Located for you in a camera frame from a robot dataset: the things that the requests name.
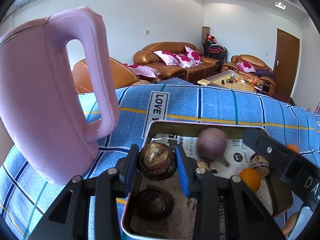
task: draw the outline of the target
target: pink electric kettle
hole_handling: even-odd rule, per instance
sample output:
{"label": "pink electric kettle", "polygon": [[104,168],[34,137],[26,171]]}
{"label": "pink electric kettle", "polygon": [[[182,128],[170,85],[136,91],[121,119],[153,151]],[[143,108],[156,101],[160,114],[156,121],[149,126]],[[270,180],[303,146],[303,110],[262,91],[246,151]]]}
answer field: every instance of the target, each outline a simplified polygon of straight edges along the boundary
{"label": "pink electric kettle", "polygon": [[[101,118],[87,123],[66,44],[84,46]],[[102,17],[80,7],[26,22],[0,38],[0,116],[12,140],[48,182],[66,184],[97,157],[97,139],[119,118]]]}

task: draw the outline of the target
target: wooden coffee table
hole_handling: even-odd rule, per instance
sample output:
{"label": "wooden coffee table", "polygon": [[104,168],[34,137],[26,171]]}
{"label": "wooden coffee table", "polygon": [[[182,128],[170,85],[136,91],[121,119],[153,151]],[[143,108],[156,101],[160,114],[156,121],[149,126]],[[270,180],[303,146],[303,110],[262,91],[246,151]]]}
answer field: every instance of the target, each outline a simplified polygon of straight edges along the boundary
{"label": "wooden coffee table", "polygon": [[229,88],[229,89],[239,90],[239,91],[261,93],[263,85],[256,86],[258,88],[257,89],[255,87],[252,87],[248,83],[245,83],[245,85],[240,84],[240,82],[233,82],[232,84],[227,83],[227,79],[230,78],[231,73],[235,74],[235,78],[244,78],[244,75],[242,74],[233,72],[231,70],[227,70],[219,74],[213,75],[211,77],[208,77],[206,79],[201,79],[198,81],[198,84],[204,85],[204,86],[223,87],[223,88]]}

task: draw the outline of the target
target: white pillow with pink flowers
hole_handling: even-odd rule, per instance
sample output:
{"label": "white pillow with pink flowers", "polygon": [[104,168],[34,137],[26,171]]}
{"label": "white pillow with pink flowers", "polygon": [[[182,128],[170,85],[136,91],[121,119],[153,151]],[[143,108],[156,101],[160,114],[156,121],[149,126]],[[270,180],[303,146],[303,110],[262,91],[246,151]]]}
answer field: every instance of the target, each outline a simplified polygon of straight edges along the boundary
{"label": "white pillow with pink flowers", "polygon": [[184,46],[184,47],[186,49],[188,58],[192,59],[196,63],[201,63],[200,54],[198,52],[194,51],[193,49],[190,49],[187,46]]}
{"label": "white pillow with pink flowers", "polygon": [[183,68],[190,68],[197,66],[198,64],[195,63],[192,59],[188,58],[185,55],[182,54],[176,54],[177,59],[180,61],[180,67]]}
{"label": "white pillow with pink flowers", "polygon": [[165,50],[157,50],[154,51],[154,53],[157,54],[167,66],[179,66],[179,61],[173,53]]}
{"label": "white pillow with pink flowers", "polygon": [[161,73],[155,68],[144,66],[144,65],[128,65],[124,64],[129,70],[131,70],[136,75],[142,75],[150,78],[157,78]]}
{"label": "white pillow with pink flowers", "polygon": [[244,72],[255,72],[254,66],[249,62],[239,62],[237,63],[239,70],[243,70]]}

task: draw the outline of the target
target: bed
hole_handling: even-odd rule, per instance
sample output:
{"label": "bed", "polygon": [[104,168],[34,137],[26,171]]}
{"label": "bed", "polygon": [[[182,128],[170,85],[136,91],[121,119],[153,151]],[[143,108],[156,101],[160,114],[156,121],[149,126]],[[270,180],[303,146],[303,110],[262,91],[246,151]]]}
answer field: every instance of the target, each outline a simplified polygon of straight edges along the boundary
{"label": "bed", "polygon": [[[264,127],[284,145],[295,144],[301,154],[320,165],[320,115],[297,106],[276,101],[266,95],[194,85],[154,84],[116,90],[120,107],[118,126],[109,136],[98,140],[97,159],[84,178],[98,176],[125,157],[131,144],[141,147],[152,91],[168,93],[167,120],[212,122]],[[79,100],[88,122],[100,118],[94,93],[81,94]],[[14,146],[0,167],[0,215],[19,240],[28,239],[63,186],[46,182]],[[124,201],[117,203],[118,216]],[[276,219],[282,227],[288,217],[299,211],[302,201]],[[89,239],[94,239],[94,198],[90,204]],[[122,239],[131,239],[123,232]]]}

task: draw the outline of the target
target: purple cloth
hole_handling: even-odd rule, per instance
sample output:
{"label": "purple cloth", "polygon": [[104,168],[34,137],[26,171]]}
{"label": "purple cloth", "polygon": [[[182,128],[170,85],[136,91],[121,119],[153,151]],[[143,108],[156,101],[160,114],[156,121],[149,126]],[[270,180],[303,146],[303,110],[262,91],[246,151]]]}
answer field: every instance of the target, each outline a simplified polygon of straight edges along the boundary
{"label": "purple cloth", "polygon": [[273,73],[267,69],[258,68],[258,69],[256,69],[256,72],[252,72],[252,74],[254,74],[258,77],[265,76],[265,77],[269,77],[269,78],[273,79]]}

